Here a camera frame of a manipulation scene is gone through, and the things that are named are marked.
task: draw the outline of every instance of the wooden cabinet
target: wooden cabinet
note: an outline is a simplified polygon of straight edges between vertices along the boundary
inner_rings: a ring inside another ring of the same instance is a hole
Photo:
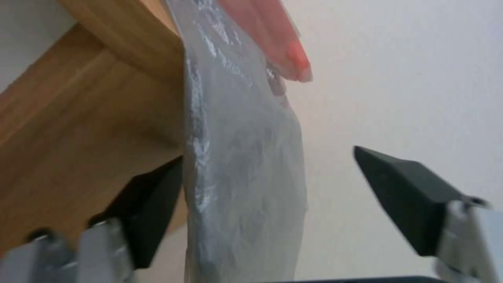
[[[182,154],[183,48],[161,2],[60,2],[79,24],[0,95],[0,255],[38,227],[75,243]],[[170,229],[185,220],[181,197]]]

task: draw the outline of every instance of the silver metal part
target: silver metal part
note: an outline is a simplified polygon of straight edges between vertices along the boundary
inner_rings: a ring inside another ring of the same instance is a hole
[[[503,282],[503,213],[473,207],[469,212],[471,263],[481,282]]]
[[[447,207],[436,272],[448,282],[503,282],[503,214],[466,199]]]
[[[75,278],[74,253],[59,237],[41,237],[9,251],[0,271],[2,283],[67,283]]]
[[[118,220],[100,223],[80,236],[77,283],[135,283],[129,248]]]

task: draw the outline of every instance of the clear plastic bag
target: clear plastic bag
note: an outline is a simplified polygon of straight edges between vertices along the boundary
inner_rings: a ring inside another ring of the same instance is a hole
[[[311,64],[280,0],[218,2],[284,78],[300,82],[312,80]]]
[[[186,282],[291,280],[306,210],[279,76],[214,0],[167,0],[186,49]]]

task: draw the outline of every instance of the white wall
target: white wall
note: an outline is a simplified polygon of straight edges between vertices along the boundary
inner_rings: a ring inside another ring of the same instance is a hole
[[[28,12],[30,5],[36,9]],[[285,5],[315,72],[314,83],[288,85],[303,127],[309,189],[298,278],[431,274],[431,261],[414,255],[379,207],[352,146],[420,160],[503,209],[503,3]],[[3,0],[0,89],[71,23],[53,0]],[[167,270],[181,281],[183,235],[167,239],[159,255],[176,260],[155,263],[143,278],[164,282],[159,270]]]
[[[74,22],[56,0],[0,0],[0,93]]]

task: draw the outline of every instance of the wooden panel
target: wooden panel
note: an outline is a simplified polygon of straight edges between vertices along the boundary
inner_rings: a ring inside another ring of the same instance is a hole
[[[59,0],[126,62],[173,84],[183,82],[183,46],[163,0]]]
[[[0,95],[0,254],[40,226],[75,243],[133,175],[179,156],[181,92],[69,31]]]

